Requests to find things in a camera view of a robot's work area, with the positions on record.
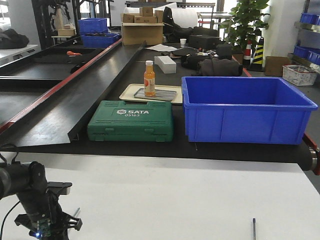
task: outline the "striped warning post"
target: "striped warning post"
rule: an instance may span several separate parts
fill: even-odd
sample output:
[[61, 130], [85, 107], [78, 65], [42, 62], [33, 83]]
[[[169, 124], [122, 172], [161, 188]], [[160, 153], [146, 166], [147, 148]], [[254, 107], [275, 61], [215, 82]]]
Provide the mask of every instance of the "striped warning post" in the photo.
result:
[[254, 52], [253, 60], [248, 68], [250, 71], [254, 72], [262, 72], [262, 63], [264, 59], [264, 44], [265, 40], [263, 37], [260, 37], [259, 42], [256, 46], [256, 50]]
[[251, 44], [251, 40], [248, 40], [242, 60], [242, 65], [244, 67], [249, 67], [251, 63]]

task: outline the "blue plastic crate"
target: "blue plastic crate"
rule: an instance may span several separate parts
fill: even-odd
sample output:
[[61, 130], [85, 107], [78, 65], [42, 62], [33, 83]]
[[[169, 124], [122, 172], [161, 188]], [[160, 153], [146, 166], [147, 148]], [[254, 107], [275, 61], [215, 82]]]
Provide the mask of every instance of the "blue plastic crate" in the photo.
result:
[[315, 25], [320, 25], [320, 15], [316, 16], [316, 21], [314, 23]]
[[293, 54], [300, 57], [300, 58], [306, 59], [306, 58], [308, 58], [309, 51], [313, 51], [313, 50], [316, 50], [316, 48], [295, 46]]
[[91, 33], [108, 33], [106, 18], [85, 18], [78, 20], [80, 35]]
[[320, 65], [320, 49], [309, 51], [307, 59], [314, 64]]
[[182, 94], [190, 142], [297, 145], [318, 108], [279, 77], [183, 77]]
[[301, 13], [301, 23], [305, 24], [316, 24], [316, 21], [318, 20], [318, 17], [316, 14], [311, 13]]
[[105, 36], [81, 36], [83, 46], [86, 48], [105, 49], [120, 39], [117, 33], [107, 33]]

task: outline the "black cable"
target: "black cable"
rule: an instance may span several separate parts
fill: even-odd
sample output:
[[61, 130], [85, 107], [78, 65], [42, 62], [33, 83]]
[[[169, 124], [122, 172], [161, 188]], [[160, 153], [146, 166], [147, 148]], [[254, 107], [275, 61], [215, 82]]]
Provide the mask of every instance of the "black cable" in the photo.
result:
[[[5, 147], [13, 147], [14, 148], [14, 151], [16, 152], [16, 154], [11, 160], [11, 164], [14, 164], [16, 162], [16, 157], [19, 154], [18, 147], [16, 145], [14, 145], [13, 143], [6, 143], [6, 144], [3, 144], [0, 146], [0, 151], [1, 151], [1, 149], [5, 148]], [[8, 164], [7, 159], [1, 153], [0, 153], [0, 159], [2, 159], [5, 162], [5, 164]]]
[[8, 217], [8, 215], [12, 212], [12, 210], [20, 203], [20, 201], [18, 201], [9, 211], [8, 213], [4, 216], [4, 219], [2, 221], [2, 225], [1, 225], [1, 231], [0, 231], [0, 240], [2, 240], [2, 234], [3, 234], [3, 231], [4, 231], [4, 225], [5, 225], [5, 221]]

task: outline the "red rail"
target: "red rail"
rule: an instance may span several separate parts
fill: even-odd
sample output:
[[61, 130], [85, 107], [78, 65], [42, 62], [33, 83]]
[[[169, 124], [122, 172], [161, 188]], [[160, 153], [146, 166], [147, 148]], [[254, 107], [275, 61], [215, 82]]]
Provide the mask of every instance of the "red rail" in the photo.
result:
[[59, 91], [61, 88], [63, 88], [65, 85], [67, 85], [69, 82], [71, 82], [76, 76], [81, 74], [83, 71], [85, 71], [87, 68], [89, 68], [93, 63], [95, 63], [97, 60], [99, 60], [102, 56], [104, 56], [106, 53], [111, 51], [116, 45], [120, 44], [122, 42], [122, 39], [116, 41], [112, 45], [108, 46], [105, 50], [100, 52], [97, 56], [89, 60], [85, 65], [80, 67], [77, 71], [72, 73], [70, 76], [62, 80], [60, 83], [55, 85], [54, 87], [50, 88], [48, 91], [46, 91], [44, 94], [42, 94], [36, 101], [31, 103], [29, 106], [21, 110], [17, 115], [12, 117], [7, 122], [0, 125], [0, 134], [3, 133], [5, 130], [7, 130], [9, 127], [11, 127], [14, 123], [25, 117], [27, 114], [29, 114], [32, 110], [34, 110], [37, 106], [39, 106], [41, 103], [43, 103], [45, 100], [47, 100], [49, 97], [51, 97], [53, 94], [55, 94], [57, 91]]

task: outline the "black case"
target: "black case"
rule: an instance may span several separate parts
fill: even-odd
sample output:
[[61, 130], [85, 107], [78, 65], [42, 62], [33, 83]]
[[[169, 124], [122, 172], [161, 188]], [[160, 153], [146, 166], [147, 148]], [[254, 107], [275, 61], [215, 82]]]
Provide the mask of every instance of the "black case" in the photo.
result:
[[190, 35], [188, 46], [195, 49], [214, 50], [220, 43], [220, 37], [218, 36]]

